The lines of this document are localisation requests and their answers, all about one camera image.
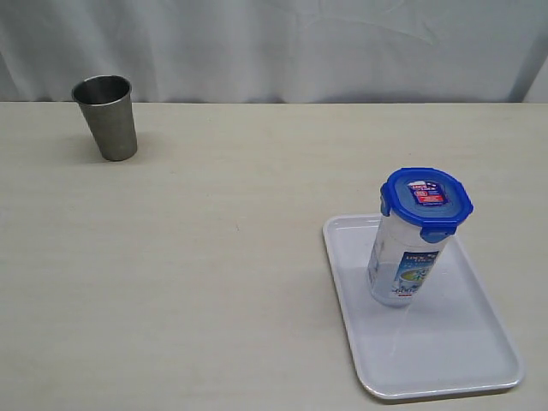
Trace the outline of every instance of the table surface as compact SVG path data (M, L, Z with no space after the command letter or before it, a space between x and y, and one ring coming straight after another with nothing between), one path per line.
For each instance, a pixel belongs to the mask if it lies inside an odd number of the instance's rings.
M467 188L461 239L527 376L406 407L546 409L547 112L135 104L140 149L115 164L76 105L0 104L2 410L384 407L355 376L320 230L416 165Z

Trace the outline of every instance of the blue lid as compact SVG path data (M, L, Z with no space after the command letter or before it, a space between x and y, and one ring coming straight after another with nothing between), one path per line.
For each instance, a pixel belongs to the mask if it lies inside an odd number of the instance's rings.
M423 240L434 243L455 234L474 207L464 187L447 173L429 168L400 169L380 189L381 212L422 227Z

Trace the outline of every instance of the clear plastic container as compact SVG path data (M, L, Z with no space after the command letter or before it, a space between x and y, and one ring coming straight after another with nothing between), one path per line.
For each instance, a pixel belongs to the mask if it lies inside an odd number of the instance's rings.
M373 298L411 303L456 228L472 212L464 187L443 171L401 169L381 187L381 223L367 276Z

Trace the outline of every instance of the stainless steel tumbler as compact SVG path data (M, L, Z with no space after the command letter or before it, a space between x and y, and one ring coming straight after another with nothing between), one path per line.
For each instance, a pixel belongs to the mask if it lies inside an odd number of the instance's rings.
M122 161L137 152L131 83L118 75L100 75L84 80L72 91L101 155Z

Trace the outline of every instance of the white tray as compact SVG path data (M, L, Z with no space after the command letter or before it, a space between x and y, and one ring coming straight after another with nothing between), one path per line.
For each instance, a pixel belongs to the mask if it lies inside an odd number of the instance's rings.
M405 308L369 294L366 266L379 215L334 217L324 238L354 366L385 400L518 385L525 367L458 239Z

